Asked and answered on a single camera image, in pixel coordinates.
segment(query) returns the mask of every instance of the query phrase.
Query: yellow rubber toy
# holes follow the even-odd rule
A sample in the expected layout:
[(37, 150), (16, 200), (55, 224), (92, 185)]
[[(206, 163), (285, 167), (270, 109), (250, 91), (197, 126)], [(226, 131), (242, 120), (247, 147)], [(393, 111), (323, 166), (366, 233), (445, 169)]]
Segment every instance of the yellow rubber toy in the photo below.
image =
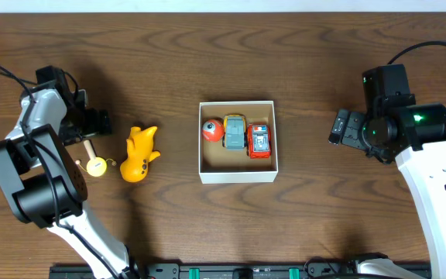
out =
[(127, 139), (128, 158), (120, 166), (125, 181), (139, 182), (144, 179), (149, 171), (148, 163), (161, 155), (159, 151), (153, 151), (154, 133), (157, 130), (155, 126), (143, 131), (139, 127), (130, 129)]

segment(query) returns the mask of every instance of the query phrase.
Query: wooden handle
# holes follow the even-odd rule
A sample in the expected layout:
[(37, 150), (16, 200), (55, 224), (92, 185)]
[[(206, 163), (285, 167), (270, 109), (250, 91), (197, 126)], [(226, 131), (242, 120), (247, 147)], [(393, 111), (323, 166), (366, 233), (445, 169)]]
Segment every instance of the wooden handle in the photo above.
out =
[(94, 152), (94, 148), (92, 148), (92, 143), (89, 139), (84, 140), (84, 146), (89, 155), (89, 159), (93, 160), (96, 158), (96, 153)]

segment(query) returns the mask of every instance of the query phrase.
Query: toy car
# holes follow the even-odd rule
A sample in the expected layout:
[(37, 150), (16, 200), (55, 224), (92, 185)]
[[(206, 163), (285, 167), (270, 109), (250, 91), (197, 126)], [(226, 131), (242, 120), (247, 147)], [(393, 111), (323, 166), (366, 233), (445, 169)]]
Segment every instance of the toy car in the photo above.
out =
[(247, 142), (249, 143), (247, 155), (251, 159), (269, 158), (271, 155), (267, 125), (250, 124), (247, 129)]
[(227, 150), (244, 150), (245, 148), (245, 116), (225, 115), (223, 122), (225, 135), (222, 144)]

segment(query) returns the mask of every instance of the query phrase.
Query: green light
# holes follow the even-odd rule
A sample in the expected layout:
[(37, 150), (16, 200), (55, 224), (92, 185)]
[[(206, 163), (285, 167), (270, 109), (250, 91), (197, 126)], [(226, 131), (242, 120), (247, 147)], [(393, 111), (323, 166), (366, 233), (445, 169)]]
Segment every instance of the green light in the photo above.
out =
[(416, 122), (419, 122), (419, 121), (421, 121), (421, 120), (423, 120), (423, 119), (424, 119), (424, 117), (421, 116), (421, 115), (414, 115), (414, 120), (415, 120)]

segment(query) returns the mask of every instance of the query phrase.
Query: green strip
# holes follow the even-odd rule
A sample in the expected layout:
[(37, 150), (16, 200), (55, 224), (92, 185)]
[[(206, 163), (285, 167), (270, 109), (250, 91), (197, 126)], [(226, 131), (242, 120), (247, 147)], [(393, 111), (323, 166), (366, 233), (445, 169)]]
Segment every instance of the green strip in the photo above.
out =
[(290, 279), (300, 279), (300, 271), (298, 268), (290, 268), (288, 270)]
[(199, 279), (199, 269), (198, 268), (189, 269), (189, 279)]

